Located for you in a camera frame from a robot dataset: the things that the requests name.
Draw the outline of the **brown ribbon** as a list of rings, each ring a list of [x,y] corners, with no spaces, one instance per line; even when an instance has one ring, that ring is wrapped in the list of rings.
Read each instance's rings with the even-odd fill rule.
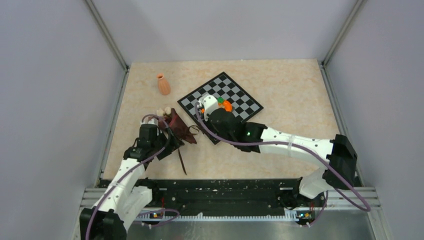
[[[194,138],[194,136],[198,135],[199,132],[200,132],[200,129],[199,129],[198,125],[194,124],[194,125],[188,126],[187,130],[181,130],[182,137],[180,137],[179,139],[184,140],[184,141],[192,144],[192,142],[187,141],[186,138],[187,137],[193,137]],[[188,174],[187,174],[187,171],[186,171],[186,168],[185,168],[185,165],[184,165],[184,160],[183,160],[181,151],[178,149],[177,152],[178,152],[178,157],[179,157],[179,160],[180,160],[182,170],[183,170],[184,174],[187,176]]]

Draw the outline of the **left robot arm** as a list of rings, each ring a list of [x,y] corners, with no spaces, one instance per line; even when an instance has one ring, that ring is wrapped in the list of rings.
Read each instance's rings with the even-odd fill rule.
[[[125,240],[132,223],[144,207],[160,202],[154,188],[136,186],[149,162],[170,155],[180,146],[167,123],[160,128],[150,121],[142,123],[134,143],[125,150],[118,171],[104,194],[79,216],[83,240]]]

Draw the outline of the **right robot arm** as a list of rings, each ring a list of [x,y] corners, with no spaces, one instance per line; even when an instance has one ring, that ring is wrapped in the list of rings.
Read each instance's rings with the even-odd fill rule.
[[[316,139],[288,134],[261,123],[241,122],[223,108],[206,117],[207,127],[217,139],[242,152],[284,155],[316,165],[317,170],[302,176],[293,192],[299,206],[307,206],[327,190],[349,190],[354,185],[358,155],[345,135]]]

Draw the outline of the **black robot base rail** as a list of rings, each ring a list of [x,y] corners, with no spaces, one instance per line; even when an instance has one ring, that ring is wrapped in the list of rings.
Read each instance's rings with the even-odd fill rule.
[[[317,210],[325,194],[314,199],[294,195],[295,179],[139,179],[152,190],[148,207],[179,211],[181,217],[283,216],[295,207]]]

